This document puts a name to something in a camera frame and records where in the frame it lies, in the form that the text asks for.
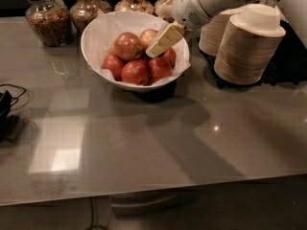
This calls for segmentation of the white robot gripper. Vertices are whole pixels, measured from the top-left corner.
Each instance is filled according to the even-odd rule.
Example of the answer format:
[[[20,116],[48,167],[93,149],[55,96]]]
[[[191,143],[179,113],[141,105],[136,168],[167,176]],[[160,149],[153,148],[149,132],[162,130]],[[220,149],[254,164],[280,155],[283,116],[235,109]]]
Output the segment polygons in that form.
[[[201,7],[199,0],[157,0],[154,4],[154,12],[162,18],[173,17],[175,22],[162,24],[156,37],[146,49],[146,54],[150,58],[160,56],[181,41],[185,29],[194,31],[211,20]]]

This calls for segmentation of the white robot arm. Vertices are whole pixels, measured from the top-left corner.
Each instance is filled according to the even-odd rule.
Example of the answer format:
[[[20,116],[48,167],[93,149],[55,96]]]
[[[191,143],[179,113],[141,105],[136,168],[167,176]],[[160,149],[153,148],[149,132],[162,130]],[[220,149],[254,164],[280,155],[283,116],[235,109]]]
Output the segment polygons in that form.
[[[258,0],[174,0],[171,7],[173,24],[164,23],[156,38],[146,50],[152,58],[164,53],[184,37],[227,9],[235,9]],[[307,47],[307,0],[272,0],[292,26],[296,35]]]

